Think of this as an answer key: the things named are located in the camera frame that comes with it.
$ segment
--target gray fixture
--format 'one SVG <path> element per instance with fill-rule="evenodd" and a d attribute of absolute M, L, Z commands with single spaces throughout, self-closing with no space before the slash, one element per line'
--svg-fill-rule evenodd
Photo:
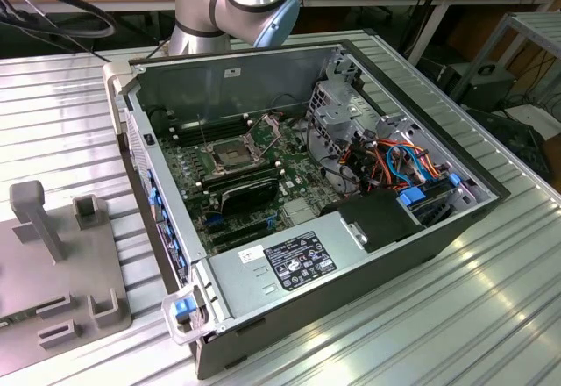
<path fill-rule="evenodd" d="M 44 204 L 39 181 L 10 186 L 18 219 L 0 222 L 0 375 L 132 322 L 105 201 Z"/>

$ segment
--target electronic device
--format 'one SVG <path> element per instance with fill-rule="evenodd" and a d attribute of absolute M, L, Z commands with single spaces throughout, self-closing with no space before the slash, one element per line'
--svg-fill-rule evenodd
<path fill-rule="evenodd" d="M 199 378 L 432 259 L 508 196 L 348 41 L 112 69 L 181 287 L 162 310 Z"/>
<path fill-rule="evenodd" d="M 438 77 L 438 88 L 450 95 L 469 66 L 470 63 L 446 66 Z M 497 103 L 505 97 L 515 82 L 515 76 L 503 66 L 494 61 L 486 61 L 458 98 L 458 103 L 487 112 L 498 110 Z"/>

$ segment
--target blue cable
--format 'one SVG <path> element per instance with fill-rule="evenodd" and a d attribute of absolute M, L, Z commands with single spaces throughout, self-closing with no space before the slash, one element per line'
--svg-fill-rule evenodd
<path fill-rule="evenodd" d="M 407 152 L 413 158 L 413 162 L 415 163 L 415 165 L 417 166 L 417 168 L 419 169 L 419 171 L 421 172 L 421 174 L 423 175 L 424 178 L 429 179 L 431 181 L 435 180 L 435 178 L 432 175 L 430 175 L 430 173 L 421 165 L 421 162 L 419 162 L 419 160 L 417 159 L 417 156 L 416 156 L 415 152 L 413 151 L 413 149 L 411 149 L 410 147 L 406 147 L 405 145 L 395 145 L 393 147 L 390 147 L 387 150 L 387 154 L 386 154 L 387 166 L 389 167 L 389 170 L 396 177 L 399 177 L 402 180 L 405 180 L 409 186 L 413 185 L 413 183 L 405 175 L 399 174 L 394 168 L 394 164 L 392 163 L 392 149 L 394 149 L 395 147 L 403 149 L 405 152 Z"/>
<path fill-rule="evenodd" d="M 407 184 L 409 186 L 412 186 L 413 184 L 411 183 L 411 181 L 405 176 L 405 175 L 401 175 L 400 173 L 398 173 L 395 168 L 394 168 L 394 164 L 392 163 L 392 149 L 394 149 L 395 147 L 390 147 L 387 150 L 387 154 L 386 154 L 386 162 L 387 162 L 387 166 L 389 167 L 389 170 L 398 178 L 401 178 L 402 180 L 405 180 L 407 182 Z"/>
<path fill-rule="evenodd" d="M 429 171 L 427 171 L 426 168 L 421 164 L 421 162 L 419 162 L 417 155 L 413 149 L 411 149 L 410 147 L 406 147 L 404 145 L 399 145 L 399 147 L 406 150 L 408 154 L 411 155 L 411 157 L 413 157 L 413 162 L 415 163 L 417 168 L 419 168 L 419 171 L 421 172 L 424 178 L 431 181 L 435 180 L 435 178 L 432 175 L 430 175 Z"/>

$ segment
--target motherboard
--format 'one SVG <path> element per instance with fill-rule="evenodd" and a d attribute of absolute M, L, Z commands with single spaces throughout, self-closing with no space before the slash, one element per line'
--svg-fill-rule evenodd
<path fill-rule="evenodd" d="M 210 254 L 316 218 L 342 197 L 310 160 L 301 120 L 281 112 L 255 121 L 245 115 L 172 128 L 172 136 L 160 140 Z"/>

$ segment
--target slotted aluminum surface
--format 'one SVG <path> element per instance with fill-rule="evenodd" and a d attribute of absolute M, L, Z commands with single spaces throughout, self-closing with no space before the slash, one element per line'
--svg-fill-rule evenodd
<path fill-rule="evenodd" d="M 26 178 L 45 184 L 51 206 L 90 191 L 107 198 L 134 321 L 0 383 L 561 383 L 559 196 L 377 37 L 334 32 L 288 43 L 342 38 L 503 182 L 512 192 L 507 202 L 436 259 L 198 382 L 188 347 L 171 341 L 160 315 L 164 285 L 118 157 L 102 63 L 84 54 L 1 61 L 0 216 L 11 218 L 8 185 Z M 375 86 L 366 90 L 392 111 Z"/>
<path fill-rule="evenodd" d="M 513 13 L 507 22 L 526 38 L 561 58 L 561 13 Z"/>

